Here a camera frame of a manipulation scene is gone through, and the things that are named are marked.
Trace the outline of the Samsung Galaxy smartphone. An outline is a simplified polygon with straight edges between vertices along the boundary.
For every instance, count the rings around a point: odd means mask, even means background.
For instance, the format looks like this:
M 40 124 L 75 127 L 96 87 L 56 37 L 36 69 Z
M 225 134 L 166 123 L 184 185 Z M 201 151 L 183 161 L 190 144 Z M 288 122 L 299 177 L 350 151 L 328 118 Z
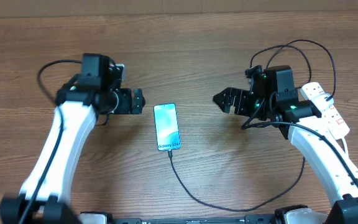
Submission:
M 170 151 L 181 148 L 176 104 L 155 105 L 154 120 L 157 149 Z

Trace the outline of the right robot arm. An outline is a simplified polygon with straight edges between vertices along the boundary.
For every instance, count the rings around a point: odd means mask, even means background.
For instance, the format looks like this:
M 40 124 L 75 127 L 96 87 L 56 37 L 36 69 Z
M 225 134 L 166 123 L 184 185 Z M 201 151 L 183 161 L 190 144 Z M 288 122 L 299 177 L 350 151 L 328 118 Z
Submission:
M 273 126 L 291 142 L 318 176 L 331 204 L 328 214 L 314 212 L 306 205 L 279 208 L 266 223 L 358 223 L 358 168 L 337 143 L 329 128 L 327 112 L 333 107 L 331 95 L 317 91 L 314 98 L 298 98 L 290 66 L 249 68 L 245 75 L 250 89 L 227 87 L 213 96 L 228 113 L 258 118 L 246 121 L 242 129 Z

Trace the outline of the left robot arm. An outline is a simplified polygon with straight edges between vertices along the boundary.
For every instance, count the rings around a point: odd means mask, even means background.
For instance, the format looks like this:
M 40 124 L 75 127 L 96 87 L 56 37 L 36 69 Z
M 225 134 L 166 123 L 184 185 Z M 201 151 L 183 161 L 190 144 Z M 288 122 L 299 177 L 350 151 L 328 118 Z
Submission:
M 71 185 L 81 151 L 101 115 L 141 114 L 145 98 L 140 88 L 121 88 L 125 65 L 101 54 L 84 54 L 80 73 L 55 96 L 40 89 L 56 106 L 53 123 L 40 157 L 17 197 L 3 197 L 2 223 L 113 223 L 104 212 L 70 208 Z

